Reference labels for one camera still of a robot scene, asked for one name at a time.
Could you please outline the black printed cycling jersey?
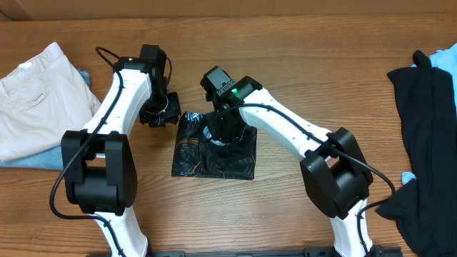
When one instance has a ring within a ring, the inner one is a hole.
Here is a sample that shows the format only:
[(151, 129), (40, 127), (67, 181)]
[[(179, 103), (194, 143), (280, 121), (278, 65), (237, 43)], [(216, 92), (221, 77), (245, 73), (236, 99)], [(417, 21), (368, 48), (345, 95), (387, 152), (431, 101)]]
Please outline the black printed cycling jersey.
[(254, 179), (257, 129), (245, 125), (228, 143), (212, 139), (212, 113), (187, 111), (179, 120), (171, 175), (198, 178)]

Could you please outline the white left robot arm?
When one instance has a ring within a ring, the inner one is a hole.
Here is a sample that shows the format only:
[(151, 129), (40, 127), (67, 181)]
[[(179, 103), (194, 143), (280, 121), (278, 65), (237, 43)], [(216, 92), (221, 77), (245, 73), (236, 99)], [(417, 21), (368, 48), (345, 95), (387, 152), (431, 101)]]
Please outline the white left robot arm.
[(110, 256), (152, 256), (133, 207), (138, 180), (129, 135), (136, 120), (151, 128), (177, 124), (181, 108), (177, 93), (169, 91), (171, 60), (159, 46), (144, 44), (137, 57), (115, 58), (99, 110), (61, 139), (64, 169), (49, 206), (61, 219), (95, 221)]

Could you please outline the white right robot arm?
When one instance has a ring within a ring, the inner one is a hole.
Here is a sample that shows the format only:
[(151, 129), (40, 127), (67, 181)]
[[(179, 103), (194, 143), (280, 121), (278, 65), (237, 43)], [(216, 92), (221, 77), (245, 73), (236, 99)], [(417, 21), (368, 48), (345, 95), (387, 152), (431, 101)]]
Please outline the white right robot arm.
[(331, 132), (306, 121), (249, 76), (236, 81), (215, 66), (200, 85), (216, 111), (209, 139), (232, 142), (249, 125), (276, 140), (298, 159), (307, 196), (331, 219), (334, 253), (371, 256), (373, 242), (361, 210), (373, 176), (355, 137), (344, 128)]

